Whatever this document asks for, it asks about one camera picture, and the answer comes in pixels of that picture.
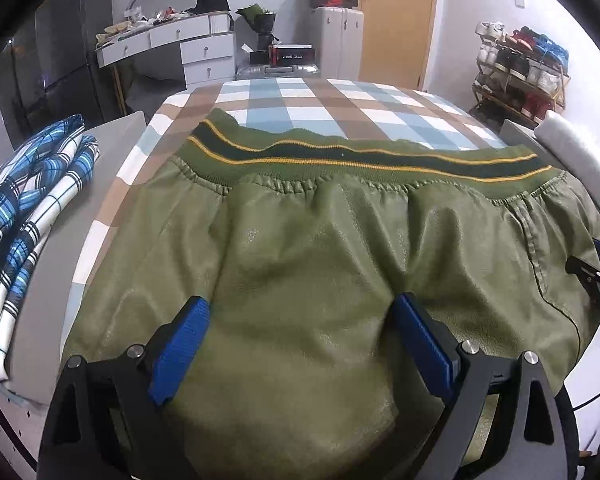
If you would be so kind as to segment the green yellow varsity jacket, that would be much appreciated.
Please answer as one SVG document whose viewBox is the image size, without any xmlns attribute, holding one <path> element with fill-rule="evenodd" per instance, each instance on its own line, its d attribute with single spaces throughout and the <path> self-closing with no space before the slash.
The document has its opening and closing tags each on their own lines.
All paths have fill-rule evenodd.
<svg viewBox="0 0 600 480">
<path fill-rule="evenodd" d="M 222 110 L 173 132 L 118 213 L 64 352 L 114 358 L 207 300 L 166 407 L 202 478 L 400 474 L 442 409 L 390 318 L 402 292 L 491 356 L 535 352 L 553 389 L 600 325 L 565 269 L 600 267 L 600 212 L 528 148 L 269 133 Z"/>
</svg>

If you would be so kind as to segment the wooden shoe rack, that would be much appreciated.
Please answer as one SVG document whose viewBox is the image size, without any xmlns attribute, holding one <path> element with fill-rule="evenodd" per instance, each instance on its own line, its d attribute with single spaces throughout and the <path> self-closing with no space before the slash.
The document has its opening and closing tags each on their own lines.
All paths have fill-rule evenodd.
<svg viewBox="0 0 600 480">
<path fill-rule="evenodd" d="M 501 22 L 480 22 L 475 34 L 472 116 L 498 129 L 508 120 L 533 129 L 550 110 L 566 109 L 568 50 L 527 26 L 508 32 Z"/>
</svg>

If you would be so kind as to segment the blue plaid folded bedding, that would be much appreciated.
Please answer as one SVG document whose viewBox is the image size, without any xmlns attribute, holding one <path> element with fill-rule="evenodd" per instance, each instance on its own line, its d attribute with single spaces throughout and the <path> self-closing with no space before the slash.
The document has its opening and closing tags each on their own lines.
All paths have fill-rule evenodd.
<svg viewBox="0 0 600 480">
<path fill-rule="evenodd" d="M 0 382 L 34 269 L 62 211 L 92 180 L 97 140 L 80 114 L 43 128 L 0 167 Z"/>
</svg>

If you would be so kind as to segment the checkered bed sheet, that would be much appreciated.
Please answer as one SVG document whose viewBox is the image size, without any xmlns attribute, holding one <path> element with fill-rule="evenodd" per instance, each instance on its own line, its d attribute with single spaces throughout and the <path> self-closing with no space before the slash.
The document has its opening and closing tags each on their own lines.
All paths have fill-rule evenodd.
<svg viewBox="0 0 600 480">
<path fill-rule="evenodd" d="M 126 196 L 146 182 L 210 110 L 219 108 L 239 125 L 272 133 L 302 128 L 347 139 L 409 140 L 435 150 L 468 151 L 502 141 L 464 110 L 434 94 L 391 84 L 342 79 L 251 79 L 212 84 L 169 96 L 154 116 L 122 117 L 91 129 L 99 160 L 90 202 L 77 217 L 84 244 L 76 258 L 64 325 L 67 336 L 84 288 L 116 232 Z"/>
</svg>

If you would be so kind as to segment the wooden door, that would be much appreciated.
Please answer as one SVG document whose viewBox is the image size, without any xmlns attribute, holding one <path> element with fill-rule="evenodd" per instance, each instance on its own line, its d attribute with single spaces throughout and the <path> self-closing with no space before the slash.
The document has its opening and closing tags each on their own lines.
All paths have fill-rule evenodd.
<svg viewBox="0 0 600 480">
<path fill-rule="evenodd" d="M 358 0 L 364 14 L 362 81 L 421 89 L 437 0 Z"/>
</svg>

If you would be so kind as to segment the white tall suitcase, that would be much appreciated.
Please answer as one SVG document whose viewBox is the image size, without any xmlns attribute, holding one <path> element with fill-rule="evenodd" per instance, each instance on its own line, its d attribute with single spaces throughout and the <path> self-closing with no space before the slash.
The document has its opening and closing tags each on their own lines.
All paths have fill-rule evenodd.
<svg viewBox="0 0 600 480">
<path fill-rule="evenodd" d="M 363 32 L 362 11 L 336 6 L 321 6 L 311 11 L 309 34 L 323 78 L 358 80 Z"/>
</svg>

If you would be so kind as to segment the black refrigerator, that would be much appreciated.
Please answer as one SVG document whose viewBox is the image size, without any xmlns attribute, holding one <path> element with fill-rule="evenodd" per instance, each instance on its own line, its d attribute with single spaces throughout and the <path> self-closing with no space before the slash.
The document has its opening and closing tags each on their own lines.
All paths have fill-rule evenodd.
<svg viewBox="0 0 600 480">
<path fill-rule="evenodd" d="M 0 110 L 12 146 L 80 114 L 87 128 L 121 116 L 96 35 L 112 24 L 111 0 L 45 0 L 0 54 Z"/>
</svg>

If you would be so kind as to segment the silver aluminium suitcase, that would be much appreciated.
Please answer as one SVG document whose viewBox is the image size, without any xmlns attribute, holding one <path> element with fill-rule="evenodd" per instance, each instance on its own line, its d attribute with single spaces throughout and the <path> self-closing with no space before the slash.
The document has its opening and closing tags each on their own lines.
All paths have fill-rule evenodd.
<svg viewBox="0 0 600 480">
<path fill-rule="evenodd" d="M 289 66 L 249 65 L 239 67 L 235 74 L 236 80 L 320 77 L 320 69 L 315 64 Z"/>
</svg>

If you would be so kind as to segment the black red box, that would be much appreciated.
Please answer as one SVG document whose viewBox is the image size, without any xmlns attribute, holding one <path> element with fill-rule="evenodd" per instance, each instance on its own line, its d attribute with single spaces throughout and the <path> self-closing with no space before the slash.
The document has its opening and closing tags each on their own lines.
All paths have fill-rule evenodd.
<svg viewBox="0 0 600 480">
<path fill-rule="evenodd" d="M 271 44 L 264 50 L 251 52 L 249 62 L 272 67 L 314 65 L 315 49 L 312 44 Z"/>
</svg>

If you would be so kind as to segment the white drawer desk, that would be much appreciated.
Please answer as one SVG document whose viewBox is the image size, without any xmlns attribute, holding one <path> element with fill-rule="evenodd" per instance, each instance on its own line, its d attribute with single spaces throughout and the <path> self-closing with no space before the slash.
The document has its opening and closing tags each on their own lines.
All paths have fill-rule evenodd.
<svg viewBox="0 0 600 480">
<path fill-rule="evenodd" d="M 232 80 L 235 50 L 233 18 L 215 12 L 124 32 L 97 48 L 96 58 L 114 72 L 124 108 L 149 117 L 174 93 Z"/>
</svg>

